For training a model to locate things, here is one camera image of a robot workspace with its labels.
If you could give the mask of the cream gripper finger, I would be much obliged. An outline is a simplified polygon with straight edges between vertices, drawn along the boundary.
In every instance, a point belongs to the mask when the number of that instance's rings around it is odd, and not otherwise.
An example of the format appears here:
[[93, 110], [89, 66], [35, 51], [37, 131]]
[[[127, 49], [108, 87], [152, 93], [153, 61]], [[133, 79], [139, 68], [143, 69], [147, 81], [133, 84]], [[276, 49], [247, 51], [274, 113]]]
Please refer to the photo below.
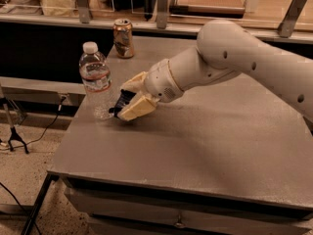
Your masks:
[[130, 103], [118, 113], [117, 117], [130, 121], [153, 112], [157, 108], [158, 98], [150, 93], [138, 92]]
[[145, 92], [146, 87], [145, 87], [144, 81], [145, 81], [145, 78], [147, 77], [147, 74], [148, 73], [146, 71], [142, 71], [136, 74], [131, 79], [125, 81], [120, 86], [120, 89], [125, 90], [125, 91], [130, 91], [133, 93]]

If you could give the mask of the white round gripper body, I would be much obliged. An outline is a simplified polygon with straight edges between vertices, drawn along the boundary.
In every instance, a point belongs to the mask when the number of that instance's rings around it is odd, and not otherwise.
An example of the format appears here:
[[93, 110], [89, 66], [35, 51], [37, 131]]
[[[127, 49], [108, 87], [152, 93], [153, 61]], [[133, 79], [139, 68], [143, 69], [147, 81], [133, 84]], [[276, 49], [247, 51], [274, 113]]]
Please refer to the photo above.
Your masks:
[[184, 94], [173, 78], [168, 59], [150, 68], [144, 79], [144, 85], [146, 90], [162, 103], [170, 103]]

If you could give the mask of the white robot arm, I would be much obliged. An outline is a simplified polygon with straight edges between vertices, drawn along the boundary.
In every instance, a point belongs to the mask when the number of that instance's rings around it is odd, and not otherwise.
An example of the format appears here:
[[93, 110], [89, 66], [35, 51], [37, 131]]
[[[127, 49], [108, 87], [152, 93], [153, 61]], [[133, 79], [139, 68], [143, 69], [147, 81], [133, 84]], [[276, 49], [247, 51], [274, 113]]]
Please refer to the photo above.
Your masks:
[[227, 81], [244, 73], [313, 121], [313, 60], [273, 47], [239, 25], [214, 20], [197, 45], [164, 59], [124, 82], [114, 115], [130, 121], [153, 112], [184, 92]]

